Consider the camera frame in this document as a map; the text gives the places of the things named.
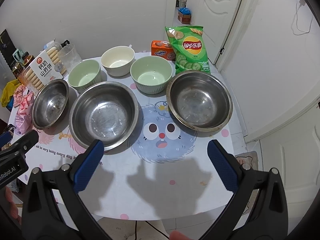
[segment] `blue furry cartoon character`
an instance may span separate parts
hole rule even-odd
[[[166,101],[139,109],[139,120],[128,139],[132,151],[147,162],[182,160],[193,151],[196,131],[172,119]]]

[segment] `green lay's chip bag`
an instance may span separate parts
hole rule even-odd
[[[202,39],[203,27],[166,27],[165,30],[176,53],[176,74],[184,70],[210,73],[208,55]]]

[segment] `human hand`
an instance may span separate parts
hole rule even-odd
[[[174,230],[170,233],[169,240],[190,240],[190,238],[188,238],[184,234]]]
[[[10,215],[17,219],[19,224],[21,224],[21,217],[18,215],[18,208],[17,205],[12,200],[12,192],[11,190],[5,186],[5,198],[10,203]]]

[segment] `screw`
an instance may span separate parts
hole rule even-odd
[[[33,174],[37,174],[37,173],[39,172],[39,170],[40,170],[40,169],[39,169],[38,167],[36,167],[36,168],[34,168],[34,169],[32,170],[32,173],[33,173]]]
[[[248,163],[242,164],[242,168],[243,168],[244,170],[246,170],[246,171],[248,171],[248,170],[251,169],[251,167],[250,167],[250,165],[249,165]]]
[[[276,168],[272,168],[271,171],[272,171],[273,174],[278,174],[279,173],[278,169],[276,169]]]
[[[69,170],[69,168],[70,168],[70,165],[69,164],[63,164],[62,166],[61,166],[61,169],[63,170],[63,171],[67,171],[67,170]]]

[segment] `cartoon eye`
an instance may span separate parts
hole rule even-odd
[[[165,129],[165,135],[171,140],[180,139],[180,132],[180,128],[175,123],[169,123]]]
[[[145,140],[154,140],[159,135],[159,128],[156,124],[150,122],[147,123],[143,128],[143,135]]]

